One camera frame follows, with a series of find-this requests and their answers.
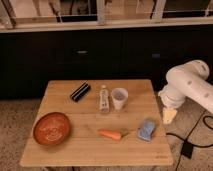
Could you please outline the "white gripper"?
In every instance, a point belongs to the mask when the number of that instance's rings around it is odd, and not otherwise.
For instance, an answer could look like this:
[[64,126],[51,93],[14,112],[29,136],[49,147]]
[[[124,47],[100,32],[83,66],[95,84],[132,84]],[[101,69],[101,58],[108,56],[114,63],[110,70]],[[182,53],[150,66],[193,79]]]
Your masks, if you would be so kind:
[[176,109],[182,105],[182,94],[171,85],[166,85],[158,93],[158,96],[167,107],[163,109],[163,123],[170,124],[177,114]]

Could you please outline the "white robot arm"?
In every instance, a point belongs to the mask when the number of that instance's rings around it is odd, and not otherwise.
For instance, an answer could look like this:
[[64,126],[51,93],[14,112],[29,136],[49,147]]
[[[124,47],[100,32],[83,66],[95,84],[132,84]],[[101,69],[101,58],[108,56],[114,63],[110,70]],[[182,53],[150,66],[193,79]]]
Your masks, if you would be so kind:
[[164,105],[164,124],[173,121],[186,97],[213,114],[213,85],[206,81],[209,74],[209,67],[202,60],[193,60],[168,70],[167,84],[158,93]]

